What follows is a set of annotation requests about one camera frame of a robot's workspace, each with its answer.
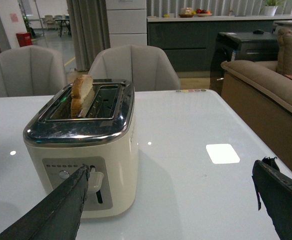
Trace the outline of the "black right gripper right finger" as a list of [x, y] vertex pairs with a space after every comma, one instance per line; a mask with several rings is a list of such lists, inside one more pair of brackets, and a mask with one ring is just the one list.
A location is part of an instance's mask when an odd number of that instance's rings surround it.
[[258, 209], [264, 204], [281, 240], [292, 240], [292, 179], [282, 174], [276, 157], [256, 160], [252, 180]]

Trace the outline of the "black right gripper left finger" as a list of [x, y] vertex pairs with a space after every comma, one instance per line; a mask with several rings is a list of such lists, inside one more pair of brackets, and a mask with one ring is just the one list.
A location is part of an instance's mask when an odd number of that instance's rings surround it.
[[87, 198], [89, 177], [90, 168], [84, 164], [0, 233], [0, 240], [74, 240]]

